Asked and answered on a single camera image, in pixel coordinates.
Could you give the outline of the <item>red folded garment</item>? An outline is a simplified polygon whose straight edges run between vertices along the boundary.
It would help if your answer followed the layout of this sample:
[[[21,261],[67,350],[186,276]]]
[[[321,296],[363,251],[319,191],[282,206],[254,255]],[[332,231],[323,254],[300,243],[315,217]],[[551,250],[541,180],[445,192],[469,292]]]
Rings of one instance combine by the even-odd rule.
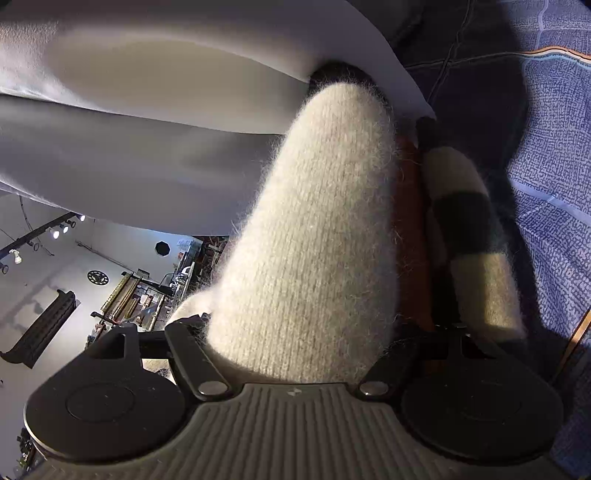
[[[394,219],[402,318],[425,331],[434,329],[430,305],[430,266],[423,233],[420,165],[413,142],[397,138],[400,160],[394,185]]]

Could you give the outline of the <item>blue plaid bed sheet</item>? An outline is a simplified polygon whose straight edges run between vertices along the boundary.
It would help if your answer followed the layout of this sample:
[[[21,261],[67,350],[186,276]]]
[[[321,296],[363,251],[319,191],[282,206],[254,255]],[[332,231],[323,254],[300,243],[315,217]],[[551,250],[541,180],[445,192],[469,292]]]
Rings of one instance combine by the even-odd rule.
[[[590,473],[590,5],[414,1],[394,52],[478,165],[508,237],[529,356],[560,393],[551,459]]]

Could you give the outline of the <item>white and black fuzzy sweater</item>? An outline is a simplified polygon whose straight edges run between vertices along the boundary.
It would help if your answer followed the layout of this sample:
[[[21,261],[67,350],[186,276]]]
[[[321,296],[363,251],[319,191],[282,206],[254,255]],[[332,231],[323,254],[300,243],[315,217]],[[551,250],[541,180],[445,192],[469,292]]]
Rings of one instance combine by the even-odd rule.
[[[229,377],[362,380],[388,347],[400,300],[396,120],[363,70],[329,62],[280,149],[214,286],[173,319],[207,314],[206,350]],[[474,163],[418,122],[444,279],[443,316],[522,354],[527,329],[506,236]]]

